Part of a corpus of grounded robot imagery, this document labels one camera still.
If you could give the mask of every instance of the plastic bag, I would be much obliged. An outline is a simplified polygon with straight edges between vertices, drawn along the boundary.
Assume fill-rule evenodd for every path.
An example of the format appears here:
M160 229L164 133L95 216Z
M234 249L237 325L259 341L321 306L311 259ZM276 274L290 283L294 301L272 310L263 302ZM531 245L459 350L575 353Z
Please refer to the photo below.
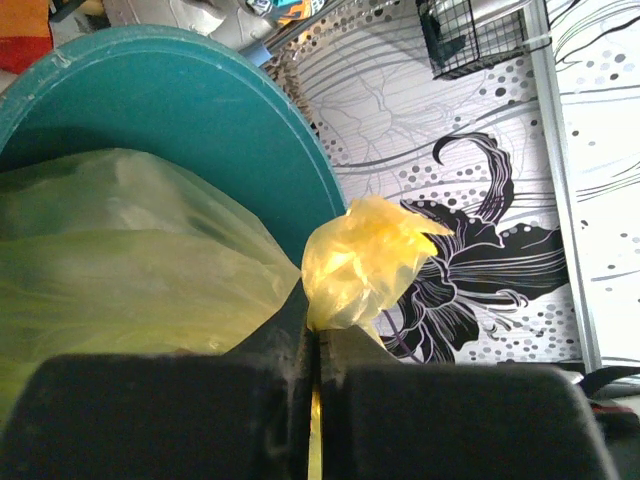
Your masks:
M378 196L354 200L346 215L316 229L302 258L309 327L358 324L380 341L371 320L391 308L438 253L425 233L452 232Z
M257 217L153 155L0 175L0 419L60 353L223 353L300 278Z

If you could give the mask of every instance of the orange fabric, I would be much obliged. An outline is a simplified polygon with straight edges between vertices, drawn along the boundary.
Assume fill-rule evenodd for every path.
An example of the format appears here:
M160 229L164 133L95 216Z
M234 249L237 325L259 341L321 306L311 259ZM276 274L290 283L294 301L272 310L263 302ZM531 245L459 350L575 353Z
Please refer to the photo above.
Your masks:
M24 70L53 48L48 0L0 0L0 69Z

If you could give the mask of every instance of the trash bin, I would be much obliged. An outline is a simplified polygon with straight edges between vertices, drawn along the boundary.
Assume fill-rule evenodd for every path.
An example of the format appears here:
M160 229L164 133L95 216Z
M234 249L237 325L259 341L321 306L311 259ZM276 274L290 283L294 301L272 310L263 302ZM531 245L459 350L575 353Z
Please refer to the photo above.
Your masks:
M300 265L344 213L320 144L237 53L171 27L113 28L43 58L0 97L0 172L122 147L196 173L256 214Z

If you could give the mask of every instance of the red fabric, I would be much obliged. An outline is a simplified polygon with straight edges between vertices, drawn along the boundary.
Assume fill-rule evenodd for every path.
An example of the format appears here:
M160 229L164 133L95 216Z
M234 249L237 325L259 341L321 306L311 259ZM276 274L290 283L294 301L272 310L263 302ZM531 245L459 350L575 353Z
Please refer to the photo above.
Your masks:
M51 37L0 38L0 69L20 74L52 48Z

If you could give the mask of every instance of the black flower print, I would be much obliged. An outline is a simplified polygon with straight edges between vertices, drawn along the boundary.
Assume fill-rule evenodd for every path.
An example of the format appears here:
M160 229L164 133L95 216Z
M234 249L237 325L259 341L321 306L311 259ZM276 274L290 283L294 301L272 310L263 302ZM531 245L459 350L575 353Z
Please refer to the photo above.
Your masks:
M455 235L429 236L438 255L424 264L398 301L402 328L383 341L399 358L417 360L420 349L425 363L453 362L454 350L478 339L480 327L472 307L489 312L510 330L506 313L568 282L559 229L519 224L498 234L500 219L514 198L509 154L495 139L475 132L441 138L433 149L436 162L442 165L441 150L458 141L473 142L487 156L491 187L470 215L436 202L401 202Z

